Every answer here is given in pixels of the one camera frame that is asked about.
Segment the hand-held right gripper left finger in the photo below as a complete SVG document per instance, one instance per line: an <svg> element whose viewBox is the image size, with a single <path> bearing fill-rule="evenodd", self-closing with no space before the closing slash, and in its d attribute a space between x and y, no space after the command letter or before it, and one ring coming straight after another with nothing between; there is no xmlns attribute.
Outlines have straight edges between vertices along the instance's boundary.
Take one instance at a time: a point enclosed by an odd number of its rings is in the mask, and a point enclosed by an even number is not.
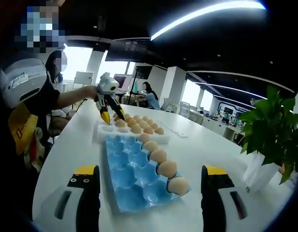
<svg viewBox="0 0 298 232"><path fill-rule="evenodd" d="M100 215L99 166L79 167L65 186L42 203L39 227L43 232L97 232Z"/></svg>

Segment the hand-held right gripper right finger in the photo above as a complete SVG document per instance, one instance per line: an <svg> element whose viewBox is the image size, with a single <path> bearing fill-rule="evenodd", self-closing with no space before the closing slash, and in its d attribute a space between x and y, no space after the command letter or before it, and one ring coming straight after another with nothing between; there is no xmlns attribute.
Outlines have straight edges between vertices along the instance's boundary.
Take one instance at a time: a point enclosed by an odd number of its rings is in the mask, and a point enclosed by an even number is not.
<svg viewBox="0 0 298 232"><path fill-rule="evenodd" d="M205 232L262 232L272 220L269 204L221 168L202 166L201 194Z"/></svg>

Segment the person's left hand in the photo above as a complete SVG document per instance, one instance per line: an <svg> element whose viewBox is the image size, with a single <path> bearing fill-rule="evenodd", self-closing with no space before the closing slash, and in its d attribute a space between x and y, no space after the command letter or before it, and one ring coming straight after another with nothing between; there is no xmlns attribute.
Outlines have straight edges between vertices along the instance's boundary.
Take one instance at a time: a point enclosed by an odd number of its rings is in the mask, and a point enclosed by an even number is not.
<svg viewBox="0 0 298 232"><path fill-rule="evenodd" d="M97 95L98 95L98 89L96 86L86 86L85 87L85 91L86 91L86 98L90 98L95 100Z"/></svg>

